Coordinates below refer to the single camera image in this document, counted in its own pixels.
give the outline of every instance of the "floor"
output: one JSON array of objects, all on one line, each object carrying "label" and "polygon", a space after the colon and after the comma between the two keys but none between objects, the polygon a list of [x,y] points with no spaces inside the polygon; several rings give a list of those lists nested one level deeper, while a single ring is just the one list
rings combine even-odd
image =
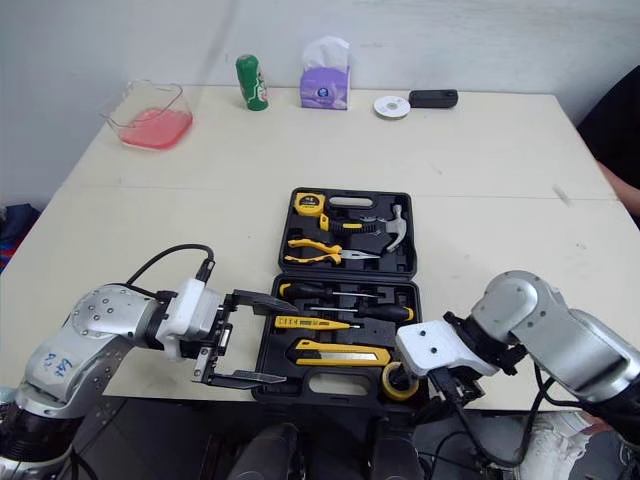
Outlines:
[{"label": "floor", "polygon": [[[367,451],[364,440],[370,434],[369,418],[368,413],[352,409],[280,409],[258,404],[180,404],[104,397],[85,420],[75,445],[100,480],[204,480],[208,478],[202,475],[207,468],[205,453],[214,438],[212,434],[221,434],[226,441],[239,441],[251,438],[266,425],[293,420],[301,432],[314,432],[314,441],[327,451],[331,450],[328,446],[338,445],[339,440],[341,454],[347,452],[364,458]],[[513,454],[508,448],[519,442],[522,428],[517,419],[478,414],[473,423],[487,448],[503,457]],[[433,453],[446,434],[460,428],[455,419],[420,426],[414,444],[419,451]],[[614,434],[593,437],[570,480],[616,478],[622,469],[619,446]],[[441,451],[441,456],[463,465],[473,464],[472,454],[471,444],[464,436],[452,438]],[[70,479],[70,472],[63,472],[60,478]],[[478,478],[477,473],[445,462],[438,462],[434,476],[435,480]]]}]

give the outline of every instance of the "pink liquid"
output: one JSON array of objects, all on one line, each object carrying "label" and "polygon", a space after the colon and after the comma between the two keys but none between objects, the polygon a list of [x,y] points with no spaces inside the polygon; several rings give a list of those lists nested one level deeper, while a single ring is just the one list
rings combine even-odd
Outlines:
[{"label": "pink liquid", "polygon": [[178,143],[192,123],[191,112],[152,108],[138,115],[118,136],[129,145],[164,150]]}]

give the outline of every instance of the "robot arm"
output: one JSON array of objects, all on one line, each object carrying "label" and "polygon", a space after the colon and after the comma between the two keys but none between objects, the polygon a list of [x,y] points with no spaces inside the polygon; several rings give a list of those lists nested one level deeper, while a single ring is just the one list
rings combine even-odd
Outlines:
[{"label": "robot arm", "polygon": [[196,278],[176,291],[151,293],[130,281],[102,286],[78,301],[63,327],[33,353],[14,401],[5,406],[5,418],[0,416],[0,480],[54,478],[83,417],[133,347],[164,350],[176,361],[196,359],[191,380],[206,385],[244,389],[286,380],[214,371],[231,335],[229,315],[238,305],[258,315],[298,310],[265,294],[207,289],[212,267],[212,260],[203,262]]},{"label": "robot arm", "polygon": [[477,378],[500,369],[513,375],[528,353],[581,408],[640,445],[640,353],[592,315],[570,309],[544,280],[523,271],[499,275],[467,319],[445,320],[398,330],[409,375],[460,367]]}]

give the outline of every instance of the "clear plastic box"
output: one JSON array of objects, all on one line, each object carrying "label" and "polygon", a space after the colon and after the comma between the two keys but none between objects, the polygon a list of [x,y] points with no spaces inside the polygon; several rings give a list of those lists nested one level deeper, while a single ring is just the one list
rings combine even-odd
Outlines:
[{"label": "clear plastic box", "polygon": [[129,82],[101,115],[122,143],[155,150],[173,147],[193,123],[180,85],[146,80]]}]

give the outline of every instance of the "toolbox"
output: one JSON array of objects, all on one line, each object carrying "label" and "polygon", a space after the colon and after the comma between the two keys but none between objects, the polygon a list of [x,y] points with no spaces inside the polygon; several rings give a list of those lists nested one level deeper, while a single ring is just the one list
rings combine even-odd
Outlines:
[{"label": "toolbox", "polygon": [[[381,389],[384,366],[399,360],[397,328],[422,321],[408,194],[295,189],[278,264],[271,294],[300,315],[267,316],[256,371],[287,380],[253,389],[256,400],[399,412],[424,404],[426,385],[402,402]],[[352,388],[326,391],[323,376]]]}]

